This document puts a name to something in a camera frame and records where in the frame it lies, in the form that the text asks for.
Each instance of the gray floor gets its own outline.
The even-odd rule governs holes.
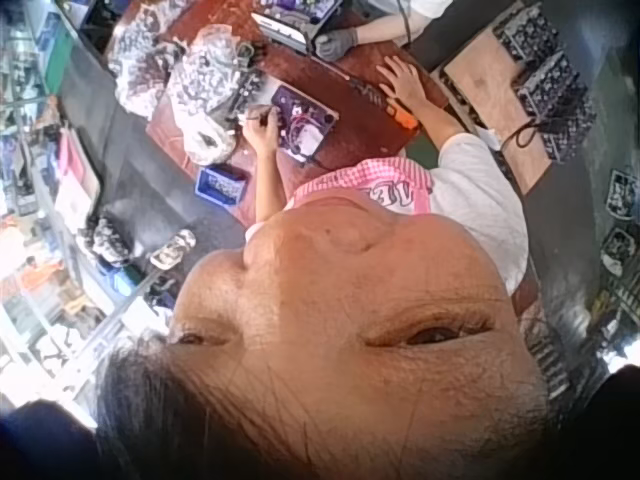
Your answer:
[[[446,15],[416,40],[411,51],[427,68],[451,57],[511,2],[455,0]],[[548,0],[572,61],[593,86],[597,124],[584,150],[554,166],[525,202],[531,248],[549,320],[567,351],[577,351],[589,321],[588,306],[600,280],[598,248],[612,220],[604,212],[610,169],[633,169],[637,95],[627,77],[637,55],[629,45],[638,24],[631,0]],[[207,251],[237,247],[243,229],[224,210],[193,195],[192,184],[146,136],[144,122],[113,97],[113,80],[81,49],[74,49],[61,89],[62,102],[104,182],[103,205],[145,252],[185,225],[199,247],[186,268]]]

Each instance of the screwdriver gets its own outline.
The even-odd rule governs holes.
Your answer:
[[[319,59],[318,57],[311,56],[311,59],[325,67],[327,70],[341,77],[358,93],[360,93],[360,95],[365,97],[377,107],[383,109],[404,128],[413,130],[418,126],[418,120],[416,119],[416,117],[414,117],[405,108],[399,105],[395,100],[387,99],[385,95],[373,85],[363,82],[359,78],[352,77],[335,65],[327,63],[324,60]]]

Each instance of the black cable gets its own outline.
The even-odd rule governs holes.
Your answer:
[[[544,133],[546,130],[547,133],[551,133],[553,130],[556,130],[555,125],[559,125],[564,127],[567,124],[568,120],[574,118],[573,116],[566,117],[544,117],[544,118],[532,118],[527,123],[518,128],[515,132],[507,137],[507,139],[502,142],[502,147],[500,147],[500,151],[504,152],[505,148],[515,139],[516,145],[519,148],[527,148],[533,142],[533,139],[536,136],[536,133]],[[529,138],[523,141],[521,138],[522,134],[527,130],[532,130]]]
[[[396,0],[398,3],[398,9],[400,10],[400,15],[402,15],[402,20],[404,21],[404,30],[407,34],[407,44],[405,46],[411,45],[411,27],[409,26],[409,18],[407,17],[407,12],[404,11],[404,7],[402,6],[402,0]]]

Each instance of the gloved hand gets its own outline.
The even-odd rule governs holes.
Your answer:
[[[358,34],[355,28],[334,30],[316,38],[316,53],[327,62],[335,62],[357,44]]]

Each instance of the plastic bag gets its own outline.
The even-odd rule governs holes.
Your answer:
[[[236,45],[231,27],[203,28],[167,87],[185,151],[198,165],[224,162],[236,145],[234,132],[214,119],[239,86]]]
[[[158,38],[195,0],[163,0],[143,5],[109,54],[116,98],[123,108],[151,119],[173,70],[184,54],[178,43]]]

